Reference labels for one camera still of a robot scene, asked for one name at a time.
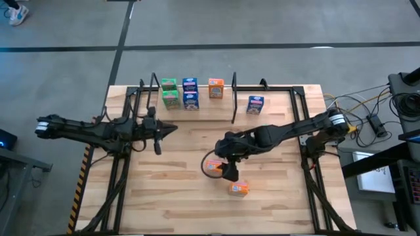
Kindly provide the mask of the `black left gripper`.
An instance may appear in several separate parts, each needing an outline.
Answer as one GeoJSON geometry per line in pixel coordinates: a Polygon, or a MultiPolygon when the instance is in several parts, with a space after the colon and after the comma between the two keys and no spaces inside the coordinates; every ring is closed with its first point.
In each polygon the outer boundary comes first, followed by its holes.
{"type": "MultiPolygon", "coordinates": [[[[161,128],[162,133],[171,133],[178,129],[176,123],[172,121],[161,121],[163,128],[161,128]]],[[[158,125],[158,120],[156,120],[156,108],[154,106],[149,107],[146,116],[142,118],[142,141],[146,144],[147,140],[154,141],[154,151],[156,155],[161,155],[161,132],[158,125]]]]}

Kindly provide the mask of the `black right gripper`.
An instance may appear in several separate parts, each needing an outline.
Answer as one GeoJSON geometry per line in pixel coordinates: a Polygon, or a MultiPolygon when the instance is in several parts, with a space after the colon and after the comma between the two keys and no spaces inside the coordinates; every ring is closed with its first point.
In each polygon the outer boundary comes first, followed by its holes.
{"type": "Polygon", "coordinates": [[[227,162],[218,162],[216,169],[222,171],[221,178],[231,182],[239,180],[239,171],[236,163],[249,157],[249,136],[242,133],[227,132],[222,140],[218,140],[215,145],[215,155],[227,162]]]}

